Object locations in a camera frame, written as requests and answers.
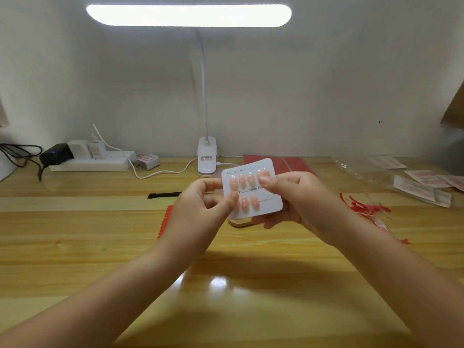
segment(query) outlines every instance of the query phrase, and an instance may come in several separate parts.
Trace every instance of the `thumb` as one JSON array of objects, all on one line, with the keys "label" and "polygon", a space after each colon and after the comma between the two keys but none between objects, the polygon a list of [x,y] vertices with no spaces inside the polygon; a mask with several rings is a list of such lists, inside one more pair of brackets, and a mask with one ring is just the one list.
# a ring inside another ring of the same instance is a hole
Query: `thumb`
[{"label": "thumb", "polygon": [[229,214],[235,209],[237,201],[239,200],[239,194],[237,192],[226,195],[215,207],[211,208],[210,211],[214,213],[217,219],[221,219],[222,222],[229,216]]},{"label": "thumb", "polygon": [[286,180],[285,178],[263,176],[258,178],[258,182],[269,192],[284,197],[290,203],[298,197],[300,192],[298,184]]}]

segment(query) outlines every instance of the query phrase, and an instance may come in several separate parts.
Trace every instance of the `wooden desk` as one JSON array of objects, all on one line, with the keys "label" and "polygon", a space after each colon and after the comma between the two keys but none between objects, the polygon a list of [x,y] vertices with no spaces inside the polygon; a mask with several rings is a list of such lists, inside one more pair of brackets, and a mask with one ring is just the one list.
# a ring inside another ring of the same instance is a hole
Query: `wooden desk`
[{"label": "wooden desk", "polygon": [[[429,168],[400,159],[410,169]],[[163,159],[183,169],[188,159]],[[241,159],[222,159],[237,162]],[[392,209],[380,217],[398,238],[464,279],[464,194],[444,209],[366,187],[329,158],[308,159],[335,193]],[[156,241],[167,205],[148,193],[197,178],[140,181],[127,173],[51,173],[35,166],[0,182],[0,331],[78,291]],[[417,347],[407,328],[334,248],[285,223],[225,223],[209,251],[120,337],[118,347]]]}]

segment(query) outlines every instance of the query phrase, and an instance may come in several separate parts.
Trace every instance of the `power strip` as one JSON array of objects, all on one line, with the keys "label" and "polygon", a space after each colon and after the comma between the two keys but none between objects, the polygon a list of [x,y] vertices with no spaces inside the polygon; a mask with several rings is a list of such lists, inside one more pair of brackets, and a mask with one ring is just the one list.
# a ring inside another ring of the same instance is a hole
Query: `power strip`
[{"label": "power strip", "polygon": [[132,163],[137,161],[134,151],[108,151],[109,156],[104,160],[71,159],[58,166],[50,166],[54,172],[125,172],[130,167],[128,158]]}]

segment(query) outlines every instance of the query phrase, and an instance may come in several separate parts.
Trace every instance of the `press-on nail card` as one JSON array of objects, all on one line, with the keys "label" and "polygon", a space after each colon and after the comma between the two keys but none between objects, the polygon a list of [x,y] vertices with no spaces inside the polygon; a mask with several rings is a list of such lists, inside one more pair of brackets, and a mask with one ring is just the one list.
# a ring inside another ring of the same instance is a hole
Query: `press-on nail card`
[{"label": "press-on nail card", "polygon": [[229,216],[230,220],[264,215],[283,208],[282,198],[259,185],[258,177],[276,176],[271,159],[229,168],[222,171],[224,195],[239,193],[239,201]]}]

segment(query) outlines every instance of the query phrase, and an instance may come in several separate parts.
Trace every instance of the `pink fake nail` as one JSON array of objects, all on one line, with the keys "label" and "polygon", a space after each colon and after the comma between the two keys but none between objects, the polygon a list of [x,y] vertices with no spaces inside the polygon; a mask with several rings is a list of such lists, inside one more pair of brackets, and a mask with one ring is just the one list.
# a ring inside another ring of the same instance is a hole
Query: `pink fake nail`
[{"label": "pink fake nail", "polygon": [[250,202],[248,201],[247,197],[243,197],[242,198],[242,210],[247,212],[249,206],[250,206]]},{"label": "pink fake nail", "polygon": [[252,175],[252,173],[248,173],[248,183],[250,184],[250,187],[254,188],[256,185],[255,177]]},{"label": "pink fake nail", "polygon": [[245,179],[245,176],[242,174],[239,175],[239,182],[242,188],[245,188],[247,186],[247,180]]},{"label": "pink fake nail", "polygon": [[229,181],[229,186],[231,188],[231,191],[236,192],[239,190],[239,181],[235,178],[235,176],[232,176],[230,181]]},{"label": "pink fake nail", "polygon": [[255,210],[259,209],[259,199],[256,195],[251,196],[250,202]]}]

